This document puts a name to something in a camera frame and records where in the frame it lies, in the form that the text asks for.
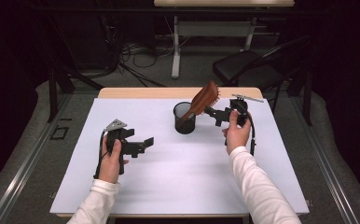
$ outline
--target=human hand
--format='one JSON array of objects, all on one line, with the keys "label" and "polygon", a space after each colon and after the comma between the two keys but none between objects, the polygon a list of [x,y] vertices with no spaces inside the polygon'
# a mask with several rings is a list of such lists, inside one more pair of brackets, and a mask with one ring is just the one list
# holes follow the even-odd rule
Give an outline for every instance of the human hand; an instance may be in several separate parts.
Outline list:
[{"label": "human hand", "polygon": [[121,152],[121,142],[116,139],[113,145],[113,151],[111,153],[107,152],[107,135],[104,137],[102,145],[102,161],[101,169],[99,171],[99,179],[109,182],[117,183],[118,182],[118,173],[119,173],[119,153]]},{"label": "human hand", "polygon": [[230,154],[236,147],[245,146],[250,135],[250,120],[247,119],[242,127],[238,127],[238,111],[233,110],[229,115],[229,127],[222,132],[227,138],[227,153]]}]

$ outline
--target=black chair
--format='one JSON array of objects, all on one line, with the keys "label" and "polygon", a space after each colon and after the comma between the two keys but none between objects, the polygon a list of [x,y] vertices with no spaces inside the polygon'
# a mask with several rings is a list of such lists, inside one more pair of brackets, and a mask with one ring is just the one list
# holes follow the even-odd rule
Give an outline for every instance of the black chair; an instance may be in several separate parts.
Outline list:
[{"label": "black chair", "polygon": [[213,63],[213,71],[224,83],[223,86],[257,87],[261,92],[276,87],[272,113],[275,111],[279,91],[285,80],[300,71],[301,50],[311,42],[305,35],[268,50],[259,55],[252,50],[230,55]]}]

